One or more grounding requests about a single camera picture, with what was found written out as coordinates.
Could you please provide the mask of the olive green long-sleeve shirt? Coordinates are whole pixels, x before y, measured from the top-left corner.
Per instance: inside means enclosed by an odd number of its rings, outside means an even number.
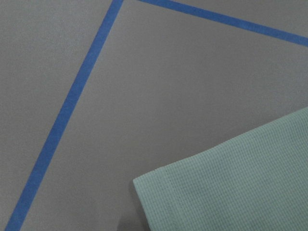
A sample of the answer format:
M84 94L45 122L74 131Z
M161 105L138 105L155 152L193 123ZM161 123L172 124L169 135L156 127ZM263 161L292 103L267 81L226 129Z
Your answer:
M153 231L305 231L308 110L133 181Z

